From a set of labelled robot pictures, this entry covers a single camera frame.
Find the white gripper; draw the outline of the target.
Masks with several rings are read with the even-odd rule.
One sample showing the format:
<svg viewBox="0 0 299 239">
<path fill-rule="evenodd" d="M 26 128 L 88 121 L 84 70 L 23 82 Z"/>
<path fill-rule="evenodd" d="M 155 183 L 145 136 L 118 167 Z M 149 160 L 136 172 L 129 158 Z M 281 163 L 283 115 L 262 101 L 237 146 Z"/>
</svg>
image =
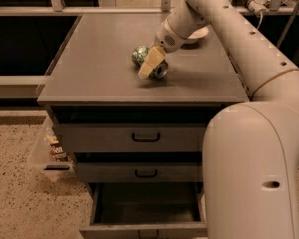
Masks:
<svg viewBox="0 0 299 239">
<path fill-rule="evenodd" d="M 151 73 L 161 78 L 166 72 L 165 52 L 173 53 L 177 51 L 185 42 L 170 27 L 167 20 L 164 20 L 157 28 L 153 45 L 149 49 L 145 60 L 138 71 L 140 79 L 146 79 Z"/>
</svg>

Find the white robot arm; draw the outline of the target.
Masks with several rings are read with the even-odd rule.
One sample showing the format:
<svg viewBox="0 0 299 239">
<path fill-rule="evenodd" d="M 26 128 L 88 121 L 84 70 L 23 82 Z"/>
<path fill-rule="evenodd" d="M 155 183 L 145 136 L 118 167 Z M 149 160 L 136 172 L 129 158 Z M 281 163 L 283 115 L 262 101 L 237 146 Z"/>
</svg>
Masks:
<svg viewBox="0 0 299 239">
<path fill-rule="evenodd" d="M 184 0 L 160 25 L 138 72 L 210 24 L 233 59 L 249 100 L 219 112 L 203 142 L 208 239 L 299 239 L 299 68 L 230 0 Z"/>
</svg>

